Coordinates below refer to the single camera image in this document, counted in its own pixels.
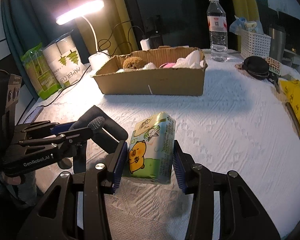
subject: lamp neck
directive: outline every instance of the lamp neck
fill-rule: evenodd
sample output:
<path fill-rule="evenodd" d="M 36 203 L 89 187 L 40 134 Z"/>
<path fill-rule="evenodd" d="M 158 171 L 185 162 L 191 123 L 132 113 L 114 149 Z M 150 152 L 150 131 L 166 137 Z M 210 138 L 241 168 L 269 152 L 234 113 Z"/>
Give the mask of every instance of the lamp neck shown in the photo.
<path fill-rule="evenodd" d="M 94 36 L 94 41 L 95 41 L 95 43 L 96 43 L 96 53 L 99 51 L 98 50 L 98 42 L 97 42 L 97 36 L 96 36 L 96 33 L 95 33 L 95 31 L 94 31 L 94 29 L 93 29 L 93 26 L 92 26 L 92 24 L 89 22 L 89 20 L 85 17 L 85 16 L 81 16 L 83 19 L 85 19 L 88 23 L 89 23 L 89 25 L 90 25 L 90 27 L 91 27 L 91 30 L 92 30 L 92 32 L 93 32 L 93 36 Z"/>

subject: white plastic basket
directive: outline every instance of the white plastic basket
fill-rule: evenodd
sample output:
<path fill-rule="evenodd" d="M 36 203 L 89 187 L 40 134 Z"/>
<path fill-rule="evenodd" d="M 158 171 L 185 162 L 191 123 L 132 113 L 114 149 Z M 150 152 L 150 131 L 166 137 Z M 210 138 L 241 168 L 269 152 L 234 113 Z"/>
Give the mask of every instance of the white plastic basket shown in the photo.
<path fill-rule="evenodd" d="M 250 56 L 268 57 L 270 44 L 271 37 L 266 34 L 241 30 L 241 56 L 244 59 Z"/>

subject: lamp head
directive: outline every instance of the lamp head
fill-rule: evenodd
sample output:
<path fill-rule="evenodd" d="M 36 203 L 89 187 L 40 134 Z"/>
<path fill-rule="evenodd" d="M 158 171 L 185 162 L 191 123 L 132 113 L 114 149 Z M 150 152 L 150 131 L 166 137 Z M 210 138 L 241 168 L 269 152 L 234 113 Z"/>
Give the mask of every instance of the lamp head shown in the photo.
<path fill-rule="evenodd" d="M 84 16 L 93 12 L 101 10 L 105 6 L 103 0 L 95 0 L 92 2 L 87 2 L 75 9 L 72 9 L 59 17 L 57 17 L 56 22 L 59 25 L 63 25 L 77 17 Z"/>

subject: cardboard box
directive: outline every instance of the cardboard box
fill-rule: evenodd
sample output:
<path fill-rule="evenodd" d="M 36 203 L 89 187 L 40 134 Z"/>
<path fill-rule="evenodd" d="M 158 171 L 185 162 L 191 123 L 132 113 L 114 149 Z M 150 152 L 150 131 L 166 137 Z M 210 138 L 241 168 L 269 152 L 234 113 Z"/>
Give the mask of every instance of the cardboard box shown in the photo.
<path fill-rule="evenodd" d="M 203 93 L 204 73 L 202 69 L 163 68 L 116 73 L 127 57 L 136 56 L 157 67 L 176 62 L 198 48 L 164 47 L 148 51 L 134 51 L 129 55 L 114 56 L 94 76 L 101 92 L 105 95 L 184 95 L 200 96 Z M 200 51 L 200 60 L 204 53 Z"/>

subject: plastic water bottle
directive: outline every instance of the plastic water bottle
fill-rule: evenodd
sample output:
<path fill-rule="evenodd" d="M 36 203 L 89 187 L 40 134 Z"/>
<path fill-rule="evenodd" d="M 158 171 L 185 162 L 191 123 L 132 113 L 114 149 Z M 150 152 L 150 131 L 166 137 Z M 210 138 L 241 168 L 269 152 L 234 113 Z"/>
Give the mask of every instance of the plastic water bottle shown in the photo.
<path fill-rule="evenodd" d="M 207 10 L 210 32 L 211 58 L 224 62 L 228 58 L 228 32 L 226 12 L 221 7 L 219 0 L 209 0 Z"/>

